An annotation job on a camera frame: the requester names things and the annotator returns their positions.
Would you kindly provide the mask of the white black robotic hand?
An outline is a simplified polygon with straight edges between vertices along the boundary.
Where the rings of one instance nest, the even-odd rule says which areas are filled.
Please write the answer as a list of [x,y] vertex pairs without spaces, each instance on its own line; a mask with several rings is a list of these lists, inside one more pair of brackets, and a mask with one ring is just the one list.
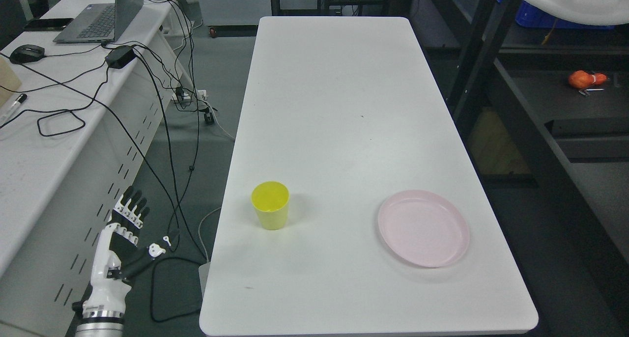
[[169,238],[146,247],[139,245],[140,230],[150,212],[140,190],[128,187],[117,199],[97,241],[90,276],[90,296],[81,303],[84,320],[120,320],[132,281],[166,254]]

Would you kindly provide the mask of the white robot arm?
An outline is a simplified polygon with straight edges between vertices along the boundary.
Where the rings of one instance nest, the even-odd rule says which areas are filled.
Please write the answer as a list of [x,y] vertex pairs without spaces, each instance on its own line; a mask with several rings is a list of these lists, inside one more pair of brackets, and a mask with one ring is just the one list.
[[123,319],[116,317],[84,318],[76,327],[75,337],[121,337]]

